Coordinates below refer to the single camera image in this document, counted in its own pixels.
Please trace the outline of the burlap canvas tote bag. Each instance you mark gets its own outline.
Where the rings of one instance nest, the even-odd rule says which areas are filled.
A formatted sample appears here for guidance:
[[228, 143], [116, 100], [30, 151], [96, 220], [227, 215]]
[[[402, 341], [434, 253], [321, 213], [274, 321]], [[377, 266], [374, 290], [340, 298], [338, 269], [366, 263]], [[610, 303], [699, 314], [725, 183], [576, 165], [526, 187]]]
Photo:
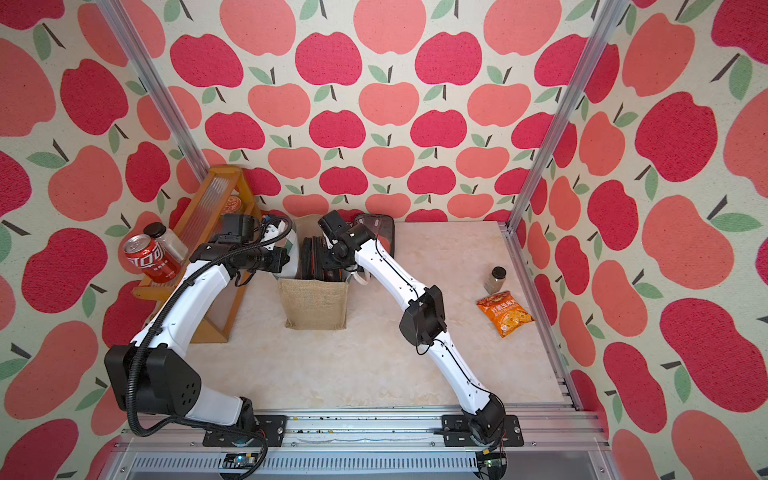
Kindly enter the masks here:
[[285, 326], [291, 330], [335, 331], [347, 328], [349, 280], [302, 280], [300, 248], [309, 236], [323, 236], [319, 214], [293, 220], [293, 227], [282, 247], [288, 250], [290, 261], [278, 279], [278, 295], [286, 317]]

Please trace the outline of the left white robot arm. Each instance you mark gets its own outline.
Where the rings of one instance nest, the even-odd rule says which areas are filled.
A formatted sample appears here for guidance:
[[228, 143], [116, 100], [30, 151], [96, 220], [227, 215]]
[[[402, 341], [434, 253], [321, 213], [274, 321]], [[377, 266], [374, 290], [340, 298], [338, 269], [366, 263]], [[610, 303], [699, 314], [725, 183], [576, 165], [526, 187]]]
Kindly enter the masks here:
[[247, 400], [208, 387], [185, 357], [203, 317], [240, 271], [279, 273], [289, 260], [283, 247], [203, 244], [150, 323], [129, 344], [110, 347], [107, 373], [136, 435], [149, 436], [169, 423], [248, 427]]

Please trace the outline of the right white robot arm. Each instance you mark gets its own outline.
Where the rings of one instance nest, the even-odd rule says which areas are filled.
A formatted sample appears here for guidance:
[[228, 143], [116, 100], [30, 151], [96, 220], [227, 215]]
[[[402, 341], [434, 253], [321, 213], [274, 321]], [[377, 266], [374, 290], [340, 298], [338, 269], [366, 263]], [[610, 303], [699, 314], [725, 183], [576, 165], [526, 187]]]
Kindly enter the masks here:
[[485, 388], [455, 346], [448, 331], [442, 291], [410, 275], [362, 224], [350, 224], [331, 211], [318, 221], [331, 263], [363, 269], [395, 298], [402, 317], [399, 329], [419, 355], [429, 356], [455, 393], [469, 432], [480, 446], [495, 447], [505, 433], [502, 400]]

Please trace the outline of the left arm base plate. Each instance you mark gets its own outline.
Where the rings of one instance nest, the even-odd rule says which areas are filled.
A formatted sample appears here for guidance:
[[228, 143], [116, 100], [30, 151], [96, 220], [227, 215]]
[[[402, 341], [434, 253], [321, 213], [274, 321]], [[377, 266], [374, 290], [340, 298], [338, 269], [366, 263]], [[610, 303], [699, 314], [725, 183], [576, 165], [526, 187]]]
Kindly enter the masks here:
[[257, 438], [262, 438], [269, 447], [280, 447], [285, 436], [287, 420], [285, 415], [257, 414], [243, 426], [215, 426], [207, 430], [202, 444], [205, 447], [257, 448], [261, 445]]

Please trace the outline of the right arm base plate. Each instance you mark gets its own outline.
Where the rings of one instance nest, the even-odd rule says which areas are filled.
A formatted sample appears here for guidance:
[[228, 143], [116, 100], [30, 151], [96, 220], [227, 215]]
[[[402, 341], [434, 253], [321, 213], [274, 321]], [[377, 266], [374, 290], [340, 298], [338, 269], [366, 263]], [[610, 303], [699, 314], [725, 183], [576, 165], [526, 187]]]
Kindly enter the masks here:
[[446, 447], [522, 447], [525, 443], [515, 415], [506, 415], [503, 421], [490, 429], [465, 415], [443, 415], [441, 427], [435, 434], [443, 438]]

